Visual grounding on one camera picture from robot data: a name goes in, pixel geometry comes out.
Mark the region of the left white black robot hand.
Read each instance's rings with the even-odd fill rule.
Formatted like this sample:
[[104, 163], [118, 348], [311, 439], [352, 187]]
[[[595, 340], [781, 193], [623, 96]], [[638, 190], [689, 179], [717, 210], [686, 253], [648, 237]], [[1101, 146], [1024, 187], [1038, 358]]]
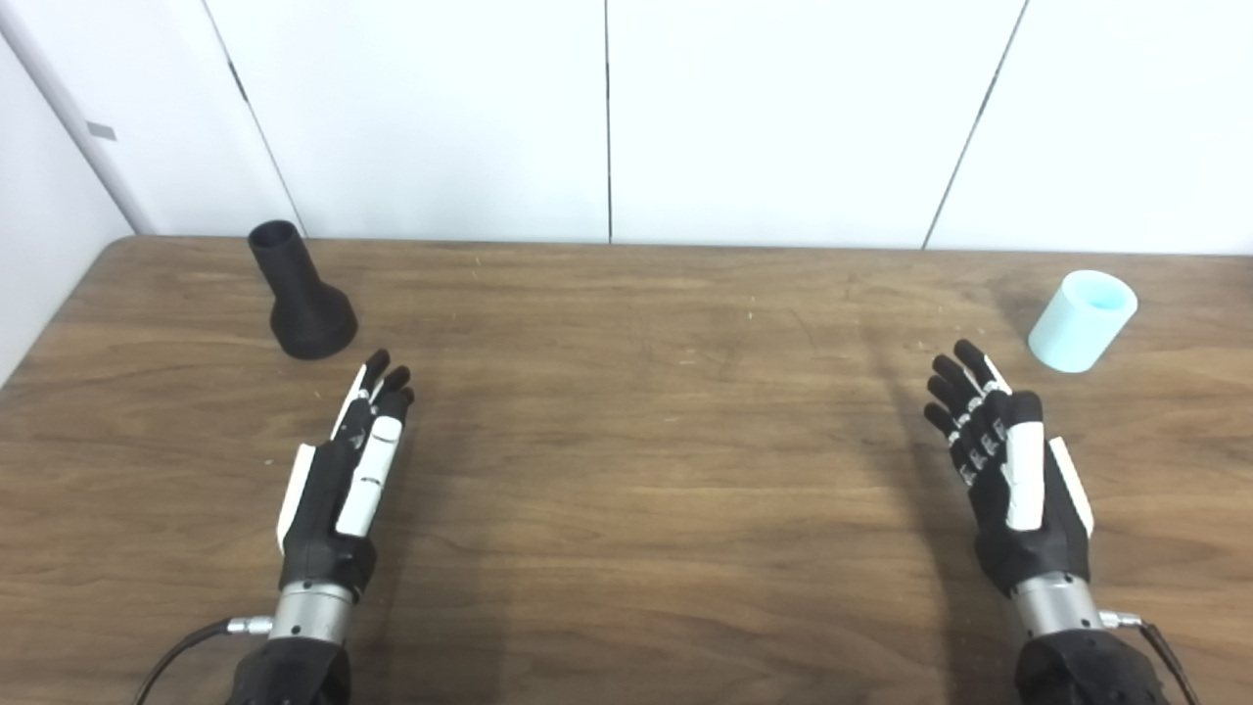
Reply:
[[327, 441], [299, 445], [276, 526], [279, 589], [330, 585], [363, 596], [378, 558], [371, 530], [413, 401], [408, 367], [375, 351]]

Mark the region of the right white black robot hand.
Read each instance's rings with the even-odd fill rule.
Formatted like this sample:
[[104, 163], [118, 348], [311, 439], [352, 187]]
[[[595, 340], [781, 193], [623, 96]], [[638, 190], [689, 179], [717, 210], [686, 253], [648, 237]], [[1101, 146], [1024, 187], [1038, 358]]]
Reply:
[[949, 447], [976, 521], [977, 563], [1010, 596], [1046, 574], [1091, 580], [1093, 510], [1042, 398], [1012, 389], [987, 353], [959, 339], [937, 354], [923, 416]]

